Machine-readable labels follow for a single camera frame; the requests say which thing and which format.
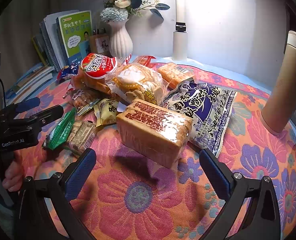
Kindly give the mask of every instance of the tablecloth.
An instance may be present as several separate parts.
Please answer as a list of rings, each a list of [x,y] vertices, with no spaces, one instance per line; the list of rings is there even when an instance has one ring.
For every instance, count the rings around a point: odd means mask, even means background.
[[[154,69],[161,65],[153,64]],[[290,124],[280,136],[270,134],[259,119],[267,93],[192,66],[182,67],[193,70],[199,81],[239,91],[219,160],[248,178],[272,178],[281,238],[285,237],[296,224],[296,138]],[[53,83],[39,93],[40,105],[19,117],[57,104],[69,111],[71,106],[63,99],[66,87],[67,82],[58,86]],[[90,113],[86,119],[94,121],[95,117]],[[76,160],[70,151],[46,152],[41,148],[57,122],[43,127],[36,147],[19,151],[26,176],[49,178]],[[225,203],[217,197],[190,143],[173,170],[124,146],[116,125],[98,132],[91,147],[96,151],[96,166],[71,205],[97,239],[198,239]],[[229,235],[237,232],[249,201],[244,201]],[[46,203],[58,231],[67,235],[51,201],[46,199]]]

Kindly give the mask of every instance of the metal bolt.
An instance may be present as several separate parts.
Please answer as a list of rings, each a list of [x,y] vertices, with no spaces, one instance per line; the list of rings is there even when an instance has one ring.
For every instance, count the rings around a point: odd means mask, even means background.
[[[27,176],[27,177],[25,178],[25,182],[29,182],[29,181],[31,181],[31,179],[32,179],[32,176]]]
[[[264,176],[263,179],[265,180],[265,182],[270,182],[271,181],[270,177],[268,177],[268,176]]]
[[[234,173],[233,176],[234,176],[236,179],[241,179],[241,178],[242,178],[241,173],[238,173],[238,172]]]
[[[61,172],[55,172],[51,177],[55,178],[55,179],[59,179],[61,177]]]

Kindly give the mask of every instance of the yellow snack package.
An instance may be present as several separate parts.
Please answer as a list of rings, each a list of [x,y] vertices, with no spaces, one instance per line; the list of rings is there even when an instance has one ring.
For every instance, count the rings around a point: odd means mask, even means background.
[[[105,98],[94,105],[95,116],[97,118],[96,127],[104,124],[116,123],[118,101]]]

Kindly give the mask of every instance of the blue gripper pad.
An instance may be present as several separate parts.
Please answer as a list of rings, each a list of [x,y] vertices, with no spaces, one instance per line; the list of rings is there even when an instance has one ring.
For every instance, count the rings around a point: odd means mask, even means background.
[[[210,150],[202,150],[199,154],[199,162],[213,189],[220,199],[230,199],[230,184],[224,174],[217,166],[218,159]]]
[[[32,98],[27,101],[22,101],[18,104],[16,104],[16,112],[17,113],[23,113],[25,111],[28,111],[29,109],[32,109],[36,106],[40,105],[40,99],[39,98]]]
[[[77,198],[96,164],[96,152],[86,149],[74,164],[76,166],[65,182],[65,197],[68,201]]]

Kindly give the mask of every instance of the white vase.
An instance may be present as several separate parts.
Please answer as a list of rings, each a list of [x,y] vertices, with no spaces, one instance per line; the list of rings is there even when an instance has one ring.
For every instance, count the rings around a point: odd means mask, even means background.
[[[127,21],[128,20],[118,22],[110,21],[108,23],[112,28],[109,45],[109,51],[112,57],[127,57],[132,53],[134,46],[126,30]]]

